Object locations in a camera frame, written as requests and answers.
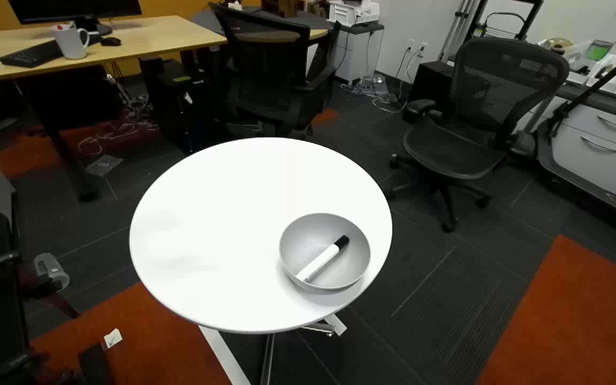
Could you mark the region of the white mug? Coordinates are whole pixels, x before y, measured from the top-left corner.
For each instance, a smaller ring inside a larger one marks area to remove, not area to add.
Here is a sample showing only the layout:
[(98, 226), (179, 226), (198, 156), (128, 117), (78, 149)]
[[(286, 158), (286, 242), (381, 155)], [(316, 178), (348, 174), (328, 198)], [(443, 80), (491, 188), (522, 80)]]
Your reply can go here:
[(86, 28), (60, 28), (53, 38), (65, 58), (80, 60), (87, 56), (91, 35)]

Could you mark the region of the white drawer cabinet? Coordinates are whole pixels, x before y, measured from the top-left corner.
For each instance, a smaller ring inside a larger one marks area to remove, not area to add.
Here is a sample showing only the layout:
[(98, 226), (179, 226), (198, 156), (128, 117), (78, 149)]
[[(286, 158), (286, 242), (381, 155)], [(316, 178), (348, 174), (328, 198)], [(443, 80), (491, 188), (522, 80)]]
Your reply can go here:
[(553, 140), (555, 161), (616, 194), (616, 116), (579, 108), (560, 121)]

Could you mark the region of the black computer mouse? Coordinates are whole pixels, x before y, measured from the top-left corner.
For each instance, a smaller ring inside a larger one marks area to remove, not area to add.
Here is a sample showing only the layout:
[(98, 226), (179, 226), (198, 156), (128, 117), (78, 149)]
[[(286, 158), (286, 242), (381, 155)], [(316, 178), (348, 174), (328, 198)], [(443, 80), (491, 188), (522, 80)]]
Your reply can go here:
[(115, 38), (115, 37), (105, 37), (105, 38), (101, 38), (101, 44), (102, 44), (102, 47), (120, 47), (123, 40)]

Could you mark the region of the black mesh office chair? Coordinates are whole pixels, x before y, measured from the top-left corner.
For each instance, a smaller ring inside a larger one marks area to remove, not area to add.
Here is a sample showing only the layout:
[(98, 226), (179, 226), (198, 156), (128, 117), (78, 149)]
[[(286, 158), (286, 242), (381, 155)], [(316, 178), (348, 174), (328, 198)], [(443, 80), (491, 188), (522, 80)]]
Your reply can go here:
[(538, 104), (553, 99), (567, 81), (563, 56), (528, 40), (479, 37), (467, 40), (454, 60), (448, 103), (412, 100), (405, 109), (409, 129), (405, 152), (389, 167), (409, 165), (422, 174), (430, 193), (438, 193), (448, 217), (443, 232), (458, 226), (451, 187), (478, 194), (485, 208), (492, 197), (476, 187), (496, 172), (517, 144), (531, 147), (517, 121)]

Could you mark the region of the black keyboard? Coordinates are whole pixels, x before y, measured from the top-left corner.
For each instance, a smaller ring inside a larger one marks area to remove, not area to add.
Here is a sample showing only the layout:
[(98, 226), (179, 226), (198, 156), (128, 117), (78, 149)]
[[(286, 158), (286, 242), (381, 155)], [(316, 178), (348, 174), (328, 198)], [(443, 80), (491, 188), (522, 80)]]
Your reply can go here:
[(8, 66), (24, 66), (24, 69), (35, 69), (40, 65), (48, 65), (51, 60), (59, 60), (62, 56), (60, 47), (56, 40), (38, 43), (7, 56), (0, 56), (2, 65)]

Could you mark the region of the grey bowl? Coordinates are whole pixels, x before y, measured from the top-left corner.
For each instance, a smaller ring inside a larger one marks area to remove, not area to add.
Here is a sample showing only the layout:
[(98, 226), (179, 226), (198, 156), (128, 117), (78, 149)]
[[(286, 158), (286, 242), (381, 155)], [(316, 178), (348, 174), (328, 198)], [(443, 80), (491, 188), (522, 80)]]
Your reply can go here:
[[(341, 236), (348, 247), (312, 281), (298, 271)], [(280, 267), (299, 286), (314, 291), (344, 291), (353, 286), (371, 266), (371, 244), (364, 232), (338, 213), (307, 213), (296, 219), (280, 238)]]

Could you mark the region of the white table base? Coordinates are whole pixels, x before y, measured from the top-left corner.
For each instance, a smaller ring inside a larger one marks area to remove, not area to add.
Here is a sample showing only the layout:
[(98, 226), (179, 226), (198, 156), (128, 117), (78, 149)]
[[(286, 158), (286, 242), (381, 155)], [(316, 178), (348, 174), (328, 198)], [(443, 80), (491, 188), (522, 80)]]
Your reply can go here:
[[(309, 331), (332, 335), (342, 335), (347, 331), (347, 324), (338, 315), (330, 315), (324, 321), (314, 321), (307, 325)], [(244, 372), (243, 364), (225, 343), (219, 330), (200, 328), (203, 340), (213, 348), (217, 361), (220, 364), (223, 372), (232, 380), (232, 385), (253, 385), (249, 374)], [(276, 352), (276, 335), (270, 333), (263, 337), (263, 355), (262, 355), (262, 371), (259, 371), (259, 385), (271, 385), (274, 376), (274, 352)]]

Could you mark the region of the white marker pen black cap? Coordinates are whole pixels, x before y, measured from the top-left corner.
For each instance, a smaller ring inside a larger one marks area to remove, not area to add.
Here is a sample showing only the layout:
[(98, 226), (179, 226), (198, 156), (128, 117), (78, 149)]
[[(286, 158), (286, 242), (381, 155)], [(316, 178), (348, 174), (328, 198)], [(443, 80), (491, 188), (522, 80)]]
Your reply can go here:
[(311, 264), (307, 264), (298, 271), (298, 279), (305, 283), (316, 279), (347, 247), (348, 247), (348, 238), (341, 236), (336, 242), (325, 247)]

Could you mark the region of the white paper scrap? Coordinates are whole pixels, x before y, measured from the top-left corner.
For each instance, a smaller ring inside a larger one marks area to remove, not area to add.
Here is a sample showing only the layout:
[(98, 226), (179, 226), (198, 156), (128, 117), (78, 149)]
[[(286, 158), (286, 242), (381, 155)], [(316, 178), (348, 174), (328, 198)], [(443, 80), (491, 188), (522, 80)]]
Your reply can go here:
[(115, 328), (102, 335), (105, 348), (113, 348), (123, 343), (123, 331)]

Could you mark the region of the black office chair at desk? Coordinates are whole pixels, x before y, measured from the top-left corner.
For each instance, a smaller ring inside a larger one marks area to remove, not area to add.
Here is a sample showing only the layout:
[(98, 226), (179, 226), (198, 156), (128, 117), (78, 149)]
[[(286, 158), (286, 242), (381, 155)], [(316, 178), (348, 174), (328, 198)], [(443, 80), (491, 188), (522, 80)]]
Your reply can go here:
[(228, 103), (235, 120), (270, 125), (279, 137), (309, 137), (332, 86), (338, 29), (217, 7), (232, 50)]

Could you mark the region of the black computer monitor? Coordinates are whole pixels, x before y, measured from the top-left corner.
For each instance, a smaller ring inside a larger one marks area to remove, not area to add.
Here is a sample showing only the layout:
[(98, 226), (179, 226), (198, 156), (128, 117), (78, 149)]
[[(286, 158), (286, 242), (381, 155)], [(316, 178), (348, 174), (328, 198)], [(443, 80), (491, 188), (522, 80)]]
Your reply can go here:
[(8, 0), (20, 23), (139, 16), (139, 0)]

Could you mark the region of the wooden top desk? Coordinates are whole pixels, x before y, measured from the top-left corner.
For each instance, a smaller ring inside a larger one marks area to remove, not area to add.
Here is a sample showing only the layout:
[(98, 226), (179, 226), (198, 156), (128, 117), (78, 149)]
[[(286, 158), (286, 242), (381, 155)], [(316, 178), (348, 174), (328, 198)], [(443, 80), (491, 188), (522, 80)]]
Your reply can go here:
[[(102, 100), (102, 94), (97, 87), (82, 86), (80, 77), (87, 69), (98, 69), (107, 63), (160, 54), (179, 54), (185, 60), (193, 60), (198, 50), (225, 43), (225, 37), (179, 16), (128, 18), (117, 21), (113, 33), (123, 40), (120, 47), (91, 44), (87, 54), (78, 60), (56, 58), (35, 69), (7, 66), (0, 63), (0, 81), (13, 81), (20, 87), (24, 100), (32, 108), (50, 134), (82, 201), (97, 198), (98, 188), (62, 137), (62, 131), (68, 131), (68, 125), (53, 120), (59, 108), (65, 108), (73, 117), (80, 117), (83, 108), (97, 108)], [(50, 38), (50, 25), (0, 29), (0, 56), (40, 44)]]

